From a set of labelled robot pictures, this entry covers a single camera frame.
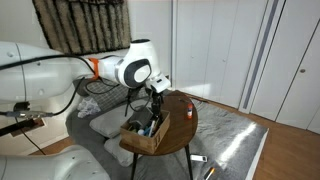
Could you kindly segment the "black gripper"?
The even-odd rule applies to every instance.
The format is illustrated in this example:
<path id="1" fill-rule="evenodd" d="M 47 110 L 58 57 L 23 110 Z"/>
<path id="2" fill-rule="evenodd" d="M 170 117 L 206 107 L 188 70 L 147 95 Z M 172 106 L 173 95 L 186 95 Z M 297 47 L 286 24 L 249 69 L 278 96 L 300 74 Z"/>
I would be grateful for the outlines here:
<path id="1" fill-rule="evenodd" d="M 161 93 L 152 92 L 152 112 L 155 116 L 161 115 L 161 105 L 163 104 L 163 95 Z"/>

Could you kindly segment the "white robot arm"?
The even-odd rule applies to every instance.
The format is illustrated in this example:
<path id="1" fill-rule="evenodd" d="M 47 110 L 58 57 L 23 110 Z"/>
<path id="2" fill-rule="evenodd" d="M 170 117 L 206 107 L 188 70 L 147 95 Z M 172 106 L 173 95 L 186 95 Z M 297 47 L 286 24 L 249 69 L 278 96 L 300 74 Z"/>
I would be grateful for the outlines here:
<path id="1" fill-rule="evenodd" d="M 85 79 L 99 78 L 131 90 L 144 87 L 154 98 L 171 86 L 148 39 L 132 41 L 124 56 L 99 59 L 22 43 L 0 43 L 0 100 L 16 105 L 15 110 L 2 113 L 6 117 L 52 117 L 52 112 L 29 110 L 28 103 L 61 95 Z M 90 151 L 80 145 L 48 156 L 3 155 L 0 163 L 1 180 L 111 180 Z"/>

